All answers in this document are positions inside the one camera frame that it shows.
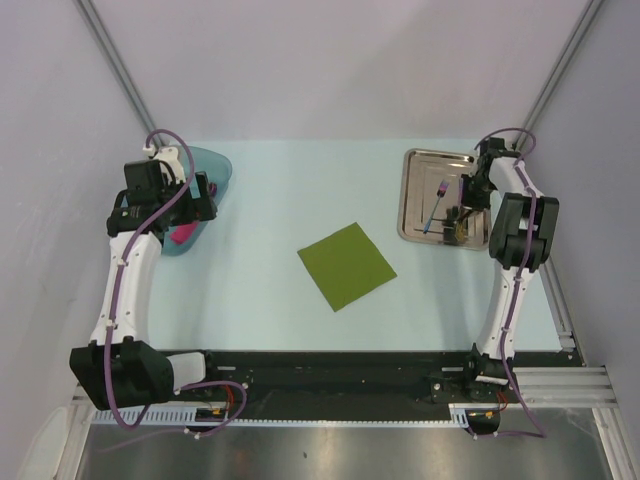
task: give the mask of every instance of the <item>olive green napkin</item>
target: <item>olive green napkin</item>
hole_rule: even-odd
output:
[[[397,276],[357,223],[298,255],[334,312]]]

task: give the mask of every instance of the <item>teal basket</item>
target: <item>teal basket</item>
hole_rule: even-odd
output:
[[[180,161],[185,169],[185,173],[189,172],[189,164],[187,154],[182,147],[180,148]],[[229,179],[233,169],[231,168],[231,162],[229,159],[219,153],[205,150],[204,148],[189,147],[191,154],[193,155],[193,161],[196,165],[196,172],[206,172],[207,178],[210,183],[215,183],[217,186],[216,194],[213,197],[213,201],[218,208],[220,208],[220,202],[224,197],[227,187],[229,186]],[[191,182],[189,186],[191,189],[191,195],[194,198],[200,197],[198,192],[198,186],[195,180]],[[202,231],[207,227],[210,222],[200,222],[189,239],[184,243],[177,244],[171,240],[171,234],[176,230],[176,227],[171,227],[164,236],[164,245],[162,246],[162,255],[168,255],[175,257],[182,255],[189,251],[189,249],[196,242]]]

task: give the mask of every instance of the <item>baking tray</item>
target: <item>baking tray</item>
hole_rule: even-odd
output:
[[[461,207],[462,175],[475,169],[474,158],[435,150],[409,150],[404,157],[398,232],[405,240],[484,250],[489,245],[491,210],[470,212]],[[449,182],[429,231],[423,233],[442,180]],[[460,215],[466,216],[462,222]]]

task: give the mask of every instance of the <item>pink object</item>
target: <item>pink object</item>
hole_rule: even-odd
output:
[[[169,238],[171,238],[173,243],[175,243],[176,245],[182,245],[184,242],[189,240],[189,237],[191,237],[191,235],[193,235],[193,232],[196,231],[199,223],[200,222],[193,222],[189,225],[180,225],[178,228],[176,228],[175,232],[169,235]]]

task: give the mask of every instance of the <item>purple cable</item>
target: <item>purple cable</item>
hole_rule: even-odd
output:
[[[111,306],[109,308],[109,320],[111,320],[113,324],[115,324],[116,312],[118,310],[118,299],[120,297],[120,287],[122,284],[122,276],[124,275],[125,267],[128,265],[127,258],[129,257],[129,253],[131,253],[131,249],[136,243],[136,240],[138,239],[138,237],[140,237],[140,235],[142,235],[142,232],[144,232],[160,215],[162,215],[167,210],[169,210],[178,201],[178,199],[182,195],[184,195],[184,193],[189,188],[189,184],[193,181],[193,178],[195,177],[196,166],[193,160],[193,155],[191,154],[191,150],[189,149],[187,144],[184,142],[184,140],[182,140],[182,138],[180,138],[177,134],[173,133],[170,130],[159,128],[157,130],[154,130],[147,136],[147,139],[145,140],[145,145],[147,147],[151,146],[151,140],[153,139],[153,137],[161,133],[164,133],[166,135],[173,137],[182,146],[182,148],[184,148],[184,151],[187,153],[187,157],[189,158],[189,168],[191,169],[191,171],[189,172],[189,176],[187,177],[186,182],[182,185],[182,187],[180,187],[180,190],[178,190],[176,194],[173,197],[171,197],[171,199],[167,203],[165,203],[162,207],[160,207],[153,215],[151,215],[144,222],[142,222],[142,225],[140,225],[138,229],[133,233],[133,235],[127,242],[127,245],[124,247],[124,251],[122,252],[122,263],[118,265],[118,269],[116,270],[116,277],[113,282],[113,293],[111,295]],[[116,397],[113,391],[113,379],[111,378],[111,343],[113,342],[113,330],[114,330],[113,324],[107,327],[107,334],[104,341],[103,363],[104,363],[104,383],[107,391],[107,401],[109,402],[109,408],[111,409],[111,413],[113,413],[113,417],[115,418],[116,423],[120,425],[122,428],[124,428],[125,430],[134,430],[140,425],[140,422],[142,422],[142,418],[144,417],[145,413],[147,413],[147,410],[149,409],[149,405],[147,405],[142,410],[142,412],[140,412],[140,415],[138,416],[136,421],[131,425],[124,421],[124,419],[120,415],[120,412],[118,411],[118,405],[116,404]]]
[[[532,132],[524,128],[519,128],[519,127],[502,128],[500,130],[496,130],[495,132],[491,132],[489,135],[486,135],[482,140],[480,140],[480,142],[478,142],[475,148],[478,148],[480,143],[482,143],[485,139],[495,135],[496,133],[502,133],[507,131],[522,132],[531,139],[531,147],[526,152],[520,154],[514,166],[514,169],[518,174],[518,177],[522,181],[522,184],[524,185],[525,190],[531,196],[531,206],[529,208],[529,223],[527,225],[527,240],[524,247],[524,255],[522,257],[522,262],[520,262],[520,266],[518,267],[518,272],[516,273],[516,277],[514,279],[513,296],[511,297],[511,303],[509,304],[509,310],[507,312],[507,321],[505,322],[504,330],[502,332],[502,336],[500,337],[500,356],[502,357],[502,366],[504,367],[504,370],[507,374],[507,380],[509,382],[509,385],[511,385],[511,387],[513,388],[513,393],[518,399],[518,402],[520,403],[520,405],[522,405],[522,409],[524,410],[524,413],[527,415],[527,418],[529,418],[529,421],[533,424],[533,426],[536,427],[536,429],[538,430],[538,433],[524,432],[524,431],[507,431],[507,432],[497,432],[497,433],[488,434],[488,435],[477,435],[471,429],[471,427],[467,428],[467,431],[470,434],[472,434],[474,438],[476,437],[519,437],[519,436],[547,438],[547,433],[545,429],[542,427],[542,425],[540,424],[536,416],[533,414],[533,412],[529,409],[524,398],[522,398],[520,389],[518,388],[518,385],[516,384],[513,378],[513,375],[511,374],[511,370],[509,369],[509,364],[507,363],[507,355],[505,352],[506,343],[507,343],[507,333],[509,331],[509,327],[513,323],[513,315],[515,313],[516,303],[518,301],[518,294],[520,292],[520,282],[522,281],[522,272],[527,266],[527,260],[529,259],[529,254],[531,253],[531,245],[533,243],[533,223],[534,223],[534,218],[536,213],[536,205],[538,201],[536,197],[536,192],[533,190],[533,188],[531,187],[531,184],[527,180],[526,175],[520,168],[520,164],[521,162],[524,161],[524,157],[526,155],[529,155],[531,152],[533,152],[533,149],[536,146],[537,140],[536,140],[536,136]]]
[[[242,393],[242,402],[241,402],[240,406],[238,407],[238,410],[236,410],[236,412],[233,415],[231,415],[225,421],[220,423],[220,425],[216,426],[213,430],[210,430],[208,432],[201,432],[199,434],[196,432],[194,434],[195,438],[210,437],[211,435],[215,435],[220,430],[223,430],[224,428],[226,428],[236,418],[238,418],[240,416],[240,414],[242,413],[242,411],[244,410],[245,406],[247,405],[247,392],[244,389],[244,387],[242,385],[240,385],[239,383],[231,382],[231,381],[228,381],[228,380],[220,380],[220,381],[215,381],[215,382],[193,383],[191,385],[186,385],[186,386],[181,388],[181,390],[193,390],[195,388],[219,387],[219,386],[223,386],[223,385],[229,385],[230,387],[233,387],[233,388],[236,388],[237,390],[240,390],[240,392]],[[142,435],[142,436],[137,437],[137,438],[132,438],[130,440],[126,440],[126,441],[118,443],[116,445],[112,445],[111,447],[99,449],[98,452],[100,452],[100,453],[113,452],[114,450],[118,450],[120,448],[127,447],[129,445],[133,445],[134,443],[138,443],[138,442],[142,442],[144,440],[148,440],[149,438],[152,438],[152,437],[157,437],[158,435],[164,435],[165,433],[189,433],[189,431],[185,432],[185,430],[182,429],[182,428],[166,428],[166,429],[163,429],[163,430],[156,430],[155,432],[150,432],[150,433],[148,433],[146,435]]]

